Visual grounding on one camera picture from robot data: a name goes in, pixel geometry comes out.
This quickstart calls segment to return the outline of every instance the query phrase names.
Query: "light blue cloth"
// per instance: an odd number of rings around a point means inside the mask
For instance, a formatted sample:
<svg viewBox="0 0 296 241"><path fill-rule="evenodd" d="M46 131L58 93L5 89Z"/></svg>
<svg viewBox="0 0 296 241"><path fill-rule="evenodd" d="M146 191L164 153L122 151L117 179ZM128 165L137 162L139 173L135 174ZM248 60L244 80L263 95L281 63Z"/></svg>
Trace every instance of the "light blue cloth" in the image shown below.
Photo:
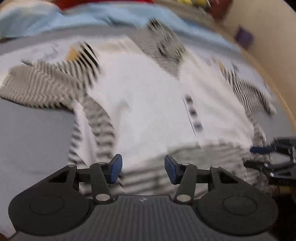
<svg viewBox="0 0 296 241"><path fill-rule="evenodd" d="M34 7L16 7L0 12L3 37L33 36L48 30L85 25L130 25L141 27L156 18L176 32L199 37L207 42L240 51L221 35L204 27L187 24L168 8L144 3L89 3L61 13L55 5L38 3Z"/></svg>

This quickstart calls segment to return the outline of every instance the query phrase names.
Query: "white logo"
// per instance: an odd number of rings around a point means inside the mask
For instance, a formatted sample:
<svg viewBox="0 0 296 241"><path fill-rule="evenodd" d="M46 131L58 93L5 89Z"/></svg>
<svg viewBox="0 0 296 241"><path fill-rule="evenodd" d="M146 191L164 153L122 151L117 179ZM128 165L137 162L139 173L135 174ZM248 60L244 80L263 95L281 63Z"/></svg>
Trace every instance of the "white logo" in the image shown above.
<svg viewBox="0 0 296 241"><path fill-rule="evenodd" d="M140 202L146 202L146 201L148 201L148 200L147 200L147 198L144 198L144 197L143 197L143 198L139 199L139 201L140 201Z"/></svg>

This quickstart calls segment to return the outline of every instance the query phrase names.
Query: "beige wall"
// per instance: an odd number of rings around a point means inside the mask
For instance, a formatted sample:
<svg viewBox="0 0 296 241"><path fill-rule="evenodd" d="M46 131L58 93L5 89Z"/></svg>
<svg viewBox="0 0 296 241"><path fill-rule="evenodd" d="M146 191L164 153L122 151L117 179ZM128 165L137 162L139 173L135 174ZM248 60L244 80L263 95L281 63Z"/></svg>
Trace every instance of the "beige wall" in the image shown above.
<svg viewBox="0 0 296 241"><path fill-rule="evenodd" d="M234 0L224 28L234 36L239 25L254 35L249 53L296 117L296 13L283 0Z"/></svg>

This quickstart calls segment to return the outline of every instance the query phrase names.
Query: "red cloth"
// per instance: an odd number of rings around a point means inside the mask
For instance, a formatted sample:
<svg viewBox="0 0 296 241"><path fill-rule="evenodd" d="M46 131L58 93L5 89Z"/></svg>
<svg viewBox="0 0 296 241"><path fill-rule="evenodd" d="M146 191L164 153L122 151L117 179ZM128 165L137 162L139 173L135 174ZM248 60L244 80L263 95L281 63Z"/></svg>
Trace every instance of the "red cloth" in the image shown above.
<svg viewBox="0 0 296 241"><path fill-rule="evenodd" d="M67 8L71 8L84 3L105 2L105 1L121 1L121 0L55 0L53 3L56 4L61 10L65 10ZM126 0L126 1L154 3L154 0Z"/></svg>

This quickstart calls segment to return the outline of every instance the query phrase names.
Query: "circular cover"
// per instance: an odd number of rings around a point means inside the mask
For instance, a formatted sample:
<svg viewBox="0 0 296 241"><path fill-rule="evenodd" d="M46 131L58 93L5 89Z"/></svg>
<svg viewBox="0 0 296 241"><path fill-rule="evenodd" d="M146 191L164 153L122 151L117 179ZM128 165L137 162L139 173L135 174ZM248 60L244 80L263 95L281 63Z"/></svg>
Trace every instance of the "circular cover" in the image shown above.
<svg viewBox="0 0 296 241"><path fill-rule="evenodd" d="M17 195L8 208L16 228L32 235L55 235L80 225L89 212L87 199L64 183L46 183Z"/></svg>
<svg viewBox="0 0 296 241"><path fill-rule="evenodd" d="M225 184L205 194L195 204L200 218L219 232L249 236L262 233L276 221L275 201L246 185Z"/></svg>

